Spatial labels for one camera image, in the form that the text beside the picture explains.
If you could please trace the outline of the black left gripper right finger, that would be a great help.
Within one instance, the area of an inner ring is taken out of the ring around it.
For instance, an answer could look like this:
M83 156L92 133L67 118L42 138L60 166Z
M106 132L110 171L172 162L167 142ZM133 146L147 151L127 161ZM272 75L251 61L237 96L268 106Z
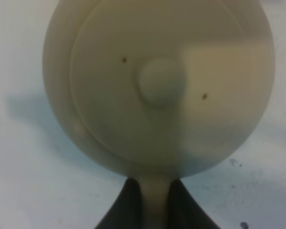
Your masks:
M192 198L181 180L171 183L168 195L169 229L220 229Z

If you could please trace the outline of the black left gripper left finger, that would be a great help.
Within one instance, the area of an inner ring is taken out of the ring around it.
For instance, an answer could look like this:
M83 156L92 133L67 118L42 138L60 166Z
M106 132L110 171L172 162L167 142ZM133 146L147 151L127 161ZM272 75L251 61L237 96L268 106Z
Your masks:
M112 207L95 228L141 229L142 209L140 185L135 179L129 178Z

